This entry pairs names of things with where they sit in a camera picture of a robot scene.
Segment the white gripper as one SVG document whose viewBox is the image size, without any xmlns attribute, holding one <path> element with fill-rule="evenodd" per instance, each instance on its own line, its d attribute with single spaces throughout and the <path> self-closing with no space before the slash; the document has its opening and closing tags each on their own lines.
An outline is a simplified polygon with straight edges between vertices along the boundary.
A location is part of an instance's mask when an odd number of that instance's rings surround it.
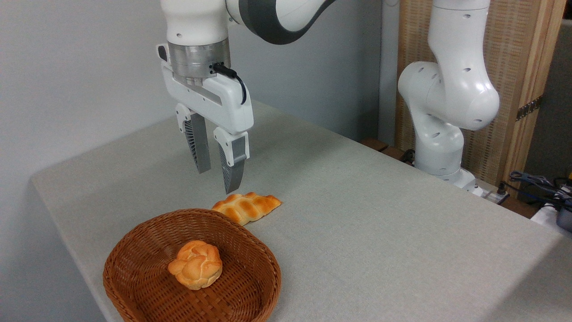
<svg viewBox="0 0 572 322">
<path fill-rule="evenodd" d="M 218 126 L 214 129 L 226 194 L 241 184 L 244 164 L 250 158 L 248 133 L 253 126 L 253 112 L 248 89 L 237 79 L 213 73 L 201 85 L 190 84 L 174 73 L 166 43 L 157 45 L 166 89 L 178 102 L 178 128 L 185 135 L 199 173 L 211 169 L 206 118 Z"/>
</svg>

